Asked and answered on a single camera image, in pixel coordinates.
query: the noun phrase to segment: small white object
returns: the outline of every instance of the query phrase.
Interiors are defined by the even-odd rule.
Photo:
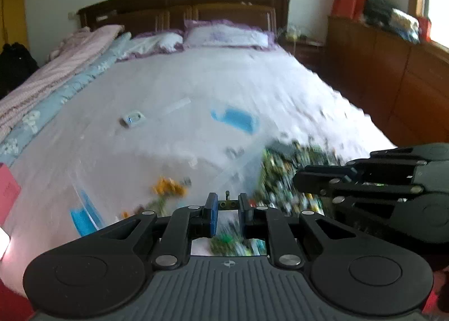
[[[141,112],[132,111],[123,116],[122,119],[129,128],[132,128],[141,124],[143,121],[145,121],[146,118]]]
[[[96,18],[97,22],[106,21],[109,17],[107,15],[104,16],[98,16]]]
[[[3,254],[5,253],[9,244],[10,244],[10,237],[0,227],[0,259],[3,257]]]

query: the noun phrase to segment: white pillowcase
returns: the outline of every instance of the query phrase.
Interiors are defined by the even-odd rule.
[[[127,42],[121,59],[127,59],[131,54],[135,56],[150,55],[152,53],[172,53],[177,51],[176,45],[182,44],[182,36],[165,32],[150,37],[135,38]]]
[[[192,28],[184,46],[270,47],[269,36],[254,29],[242,29],[225,24],[212,24]]]

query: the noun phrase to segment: light blue quilt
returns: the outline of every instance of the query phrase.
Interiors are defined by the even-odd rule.
[[[123,54],[131,33],[124,33],[84,71],[70,78],[66,84],[56,89],[37,104],[17,123],[0,144],[0,162],[8,167],[15,162],[31,140],[55,117],[64,104],[79,91],[89,85],[98,75],[108,70]]]

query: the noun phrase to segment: red floor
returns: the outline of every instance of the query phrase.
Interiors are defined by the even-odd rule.
[[[0,321],[26,321],[32,314],[28,300],[10,291],[0,281]]]

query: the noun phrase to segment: pillow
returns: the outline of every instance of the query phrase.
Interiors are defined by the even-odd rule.
[[[274,34],[262,32],[244,24],[235,24],[228,20],[221,21],[185,21],[187,29],[184,47],[221,46],[221,47],[255,47],[271,49],[274,46]]]
[[[179,51],[182,48],[181,34],[181,31],[159,31],[138,35],[127,42],[120,56],[120,60],[144,58],[157,53],[173,53]]]

